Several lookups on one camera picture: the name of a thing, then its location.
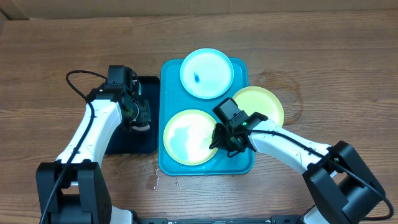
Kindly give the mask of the yellow-green plate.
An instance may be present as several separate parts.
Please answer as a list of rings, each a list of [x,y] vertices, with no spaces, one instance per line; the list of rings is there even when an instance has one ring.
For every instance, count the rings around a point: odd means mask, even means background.
[[[166,124],[163,143],[167,154],[180,164],[197,166],[218,152],[210,149],[216,121],[201,110],[184,110]]]
[[[259,86],[248,86],[239,90],[233,100],[240,110],[250,116],[258,112],[279,126],[284,123],[284,109],[279,99],[269,90]]]

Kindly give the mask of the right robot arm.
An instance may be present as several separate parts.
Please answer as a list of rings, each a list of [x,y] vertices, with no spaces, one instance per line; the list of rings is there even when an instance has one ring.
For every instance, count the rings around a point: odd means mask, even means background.
[[[281,128],[260,113],[247,115],[232,98],[213,108],[220,120],[210,148],[228,157],[250,149],[270,155],[300,173],[315,202],[299,223],[359,223],[386,193],[355,148],[344,141],[334,146],[313,142]]]

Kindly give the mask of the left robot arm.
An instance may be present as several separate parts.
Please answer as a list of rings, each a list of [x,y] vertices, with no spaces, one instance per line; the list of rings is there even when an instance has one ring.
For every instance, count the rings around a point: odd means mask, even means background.
[[[41,223],[140,223],[136,212],[112,204],[101,165],[118,127],[149,130],[149,102],[129,67],[109,66],[104,80],[82,96],[85,114],[68,146],[37,168]]]

